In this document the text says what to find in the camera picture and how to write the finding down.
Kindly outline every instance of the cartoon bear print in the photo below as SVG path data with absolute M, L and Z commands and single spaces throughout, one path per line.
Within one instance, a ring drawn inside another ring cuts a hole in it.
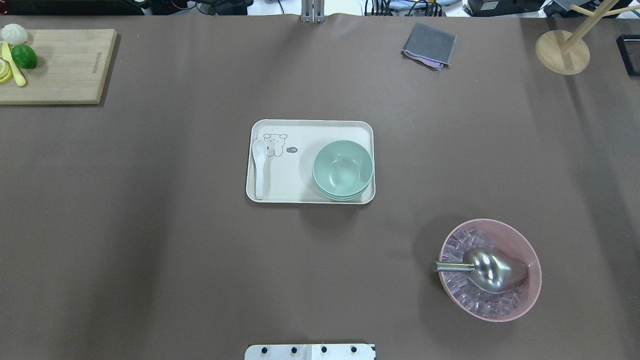
M 263 137 L 264 142 L 267 143 L 267 156 L 282 155 L 287 134 L 264 134 Z

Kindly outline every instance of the pink bowl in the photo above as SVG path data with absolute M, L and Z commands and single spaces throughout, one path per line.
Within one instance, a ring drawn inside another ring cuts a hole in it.
M 522 234 L 520 234 L 516 229 L 508 226 L 504 222 L 499 222 L 497 220 L 491 220 L 486 218 L 469 220 L 468 222 L 462 223 L 449 235 L 446 237 L 444 244 L 442 244 L 442 249 L 440 250 L 440 256 L 438 260 L 442 261 L 442 252 L 444 251 L 444 245 L 446 245 L 447 240 L 451 237 L 451 235 L 458 229 L 463 231 L 467 231 L 473 227 L 478 228 L 482 233 L 487 235 L 495 244 L 497 250 L 505 253 L 512 258 L 523 261 L 527 264 L 529 269 L 529 275 L 525 280 L 523 286 L 523 292 L 520 295 L 520 305 L 516 307 L 511 314 L 502 315 L 498 318 L 483 318 L 482 316 L 476 315 L 463 307 L 456 298 L 453 297 L 451 291 L 449 291 L 448 287 L 445 284 L 442 273 L 440 273 L 440 281 L 442 282 L 442 286 L 444 290 L 447 292 L 449 297 L 462 308 L 464 311 L 470 313 L 476 318 L 480 318 L 482 320 L 486 320 L 489 322 L 508 322 L 515 320 L 522 315 L 526 314 L 533 305 L 536 303 L 538 296 L 540 295 L 540 290 L 542 289 L 542 270 L 540 269 L 540 261 L 538 260 L 538 256 L 536 252 L 531 247 L 531 244 L 525 239 Z

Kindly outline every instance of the spoon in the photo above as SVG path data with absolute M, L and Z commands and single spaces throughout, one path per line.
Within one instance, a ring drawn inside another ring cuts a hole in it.
M 262 139 L 253 142 L 251 147 L 253 162 L 255 163 L 255 198 L 262 200 L 262 184 L 264 182 L 264 162 L 267 160 L 267 143 Z
M 521 285 L 527 278 L 527 265 L 499 251 L 475 248 L 462 255 L 464 263 L 434 261 L 431 269 L 435 272 L 466 272 L 469 279 L 484 291 L 493 294 Z

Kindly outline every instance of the green bowl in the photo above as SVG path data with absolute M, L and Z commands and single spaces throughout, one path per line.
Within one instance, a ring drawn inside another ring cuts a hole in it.
M 359 193 L 357 193 L 357 194 L 354 194 L 354 195 L 352 195 L 352 196 L 348 196 L 348 197 L 336 197 L 336 196 L 333 196 L 333 195 L 331 195 L 331 194 L 328 194 L 328 193 L 326 193 L 326 192 L 322 191 L 322 189 L 320 189 L 320 192 L 321 192 L 324 196 L 328 197 L 328 198 L 329 198 L 329 199 L 331 199 L 331 200 L 336 200 L 336 201 L 342 201 L 342 202 L 344 202 L 344 201 L 350 201 L 350 200 L 353 200 L 353 199 L 355 199 L 355 198 L 357 198 L 357 197 L 361 196 L 361 195 L 362 195 L 362 193 L 364 193 L 364 191 L 365 191 L 366 189 L 367 189 L 367 188 L 364 188 L 364 189 L 362 189 L 362 191 L 361 191 L 361 192 L 359 192 Z
M 373 176 L 373 159 L 360 144 L 339 140 L 325 145 L 313 165 L 316 186 L 333 200 L 351 200 L 361 195 Z

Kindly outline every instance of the scoop handle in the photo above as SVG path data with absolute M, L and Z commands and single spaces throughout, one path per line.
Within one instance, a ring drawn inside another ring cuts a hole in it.
M 256 164 L 255 166 L 255 198 L 262 200 L 264 195 L 264 165 Z
M 431 270 L 435 272 L 439 271 L 454 271 L 454 272 L 473 272 L 474 266 L 469 263 L 444 263 L 443 261 L 434 261 L 431 264 Z

